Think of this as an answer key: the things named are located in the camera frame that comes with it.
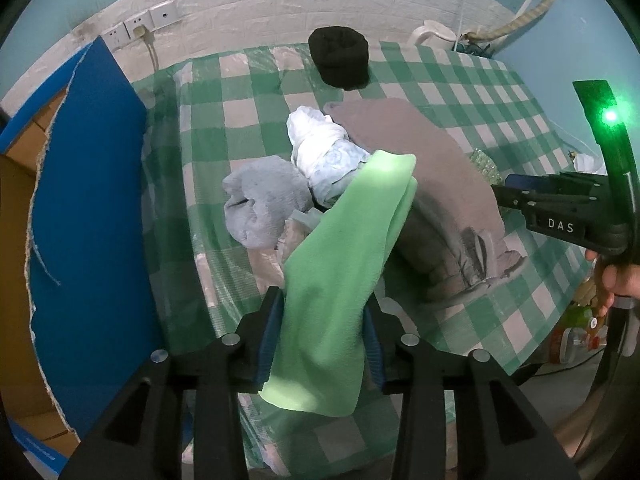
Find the person right hand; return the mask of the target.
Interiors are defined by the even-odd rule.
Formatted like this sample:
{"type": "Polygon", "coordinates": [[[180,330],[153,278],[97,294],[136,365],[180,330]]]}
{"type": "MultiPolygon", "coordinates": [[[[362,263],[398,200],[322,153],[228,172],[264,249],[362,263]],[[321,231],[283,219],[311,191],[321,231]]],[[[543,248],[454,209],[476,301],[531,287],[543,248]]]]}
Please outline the person right hand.
{"type": "Polygon", "coordinates": [[[613,307],[615,297],[640,297],[640,266],[609,264],[593,250],[585,251],[587,261],[594,264],[598,316],[605,316],[613,307]]]}

